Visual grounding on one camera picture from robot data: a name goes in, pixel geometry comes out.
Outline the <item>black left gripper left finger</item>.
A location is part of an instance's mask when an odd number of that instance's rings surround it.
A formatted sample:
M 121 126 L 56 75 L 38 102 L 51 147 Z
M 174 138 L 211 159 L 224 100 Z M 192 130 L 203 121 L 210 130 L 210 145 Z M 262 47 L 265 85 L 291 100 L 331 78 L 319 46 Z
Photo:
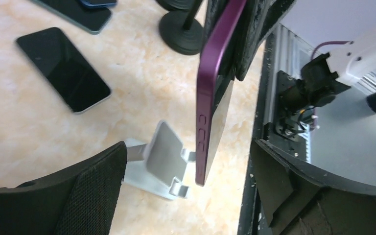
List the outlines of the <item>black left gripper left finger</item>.
M 118 142 L 15 188 L 0 188 L 0 235 L 107 235 L 127 164 Z

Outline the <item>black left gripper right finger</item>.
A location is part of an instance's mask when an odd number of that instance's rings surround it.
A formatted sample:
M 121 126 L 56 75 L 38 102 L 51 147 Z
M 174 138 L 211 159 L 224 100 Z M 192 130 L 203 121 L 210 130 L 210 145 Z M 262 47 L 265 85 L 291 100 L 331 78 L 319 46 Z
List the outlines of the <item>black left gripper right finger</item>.
M 294 0 L 246 1 L 220 63 L 219 75 L 243 81 L 258 47 L 294 3 Z

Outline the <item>purple smartphone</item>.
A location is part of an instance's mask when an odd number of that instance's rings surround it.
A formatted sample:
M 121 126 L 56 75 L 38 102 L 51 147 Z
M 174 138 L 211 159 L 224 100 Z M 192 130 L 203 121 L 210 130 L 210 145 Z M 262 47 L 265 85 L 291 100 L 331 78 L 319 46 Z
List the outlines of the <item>purple smartphone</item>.
M 226 48 L 246 5 L 245 0 L 230 0 L 206 40 L 201 52 L 196 81 L 196 172 L 195 182 L 204 186 L 211 165 L 209 154 L 214 92 Z

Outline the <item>black clamp stand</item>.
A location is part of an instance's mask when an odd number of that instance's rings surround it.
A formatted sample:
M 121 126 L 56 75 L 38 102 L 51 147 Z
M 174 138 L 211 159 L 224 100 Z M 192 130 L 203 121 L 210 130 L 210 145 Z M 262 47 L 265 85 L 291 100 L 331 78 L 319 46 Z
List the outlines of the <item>black clamp stand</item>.
M 188 12 L 171 11 L 159 21 L 162 41 L 179 54 L 196 55 L 201 51 L 203 27 L 195 19 L 201 4 L 201 0 L 195 0 Z
M 156 0 L 156 3 L 167 11 L 189 11 L 194 0 Z

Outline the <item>silver metal phone stand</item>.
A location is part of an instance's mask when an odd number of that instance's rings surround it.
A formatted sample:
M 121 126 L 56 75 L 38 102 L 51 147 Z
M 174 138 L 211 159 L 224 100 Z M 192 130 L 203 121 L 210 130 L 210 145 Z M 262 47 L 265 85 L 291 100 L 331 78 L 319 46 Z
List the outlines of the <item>silver metal phone stand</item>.
M 161 120 L 149 143 L 128 138 L 127 166 L 123 182 L 168 200 L 187 198 L 183 185 L 187 165 L 195 162 L 195 153 L 184 148 L 174 130 Z

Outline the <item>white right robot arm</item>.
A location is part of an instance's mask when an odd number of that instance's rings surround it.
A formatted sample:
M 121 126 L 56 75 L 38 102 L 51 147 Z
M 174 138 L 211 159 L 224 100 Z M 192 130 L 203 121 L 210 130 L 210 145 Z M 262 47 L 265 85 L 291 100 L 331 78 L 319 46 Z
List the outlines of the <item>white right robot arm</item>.
M 274 117 L 275 132 L 297 141 L 298 135 L 317 129 L 316 108 L 336 97 L 376 68 L 376 29 L 353 41 L 335 41 L 327 53 L 313 55 L 290 84 L 279 82 Z

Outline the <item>black smartphone white edge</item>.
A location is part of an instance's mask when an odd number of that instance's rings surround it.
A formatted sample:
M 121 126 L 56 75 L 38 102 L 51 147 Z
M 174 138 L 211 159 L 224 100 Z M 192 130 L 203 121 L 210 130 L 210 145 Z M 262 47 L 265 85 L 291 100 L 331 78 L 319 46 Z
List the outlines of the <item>black smartphone white edge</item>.
M 83 113 L 112 93 L 58 27 L 23 35 L 16 44 L 73 113 Z

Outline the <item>dark green-edged smartphone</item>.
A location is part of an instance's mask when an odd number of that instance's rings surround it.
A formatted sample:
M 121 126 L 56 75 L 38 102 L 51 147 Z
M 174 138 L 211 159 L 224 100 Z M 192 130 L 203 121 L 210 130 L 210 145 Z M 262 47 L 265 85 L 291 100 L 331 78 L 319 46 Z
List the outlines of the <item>dark green-edged smartphone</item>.
M 87 8 L 79 0 L 34 0 L 35 4 L 92 34 L 99 34 L 110 20 L 108 8 Z

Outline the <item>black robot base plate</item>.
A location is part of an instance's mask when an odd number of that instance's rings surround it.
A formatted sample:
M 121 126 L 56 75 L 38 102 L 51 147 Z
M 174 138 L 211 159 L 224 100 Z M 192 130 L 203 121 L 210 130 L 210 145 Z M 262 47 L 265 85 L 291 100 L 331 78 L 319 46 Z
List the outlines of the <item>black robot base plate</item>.
M 268 125 L 265 124 L 266 101 L 275 79 L 271 78 L 275 54 L 279 43 L 270 35 L 264 47 L 262 72 L 259 81 L 258 99 L 250 153 L 245 177 L 242 204 L 239 214 L 239 235 L 288 235 L 288 221 L 276 214 L 285 199 L 293 192 L 290 170 L 278 161 L 279 144 L 265 142 Z

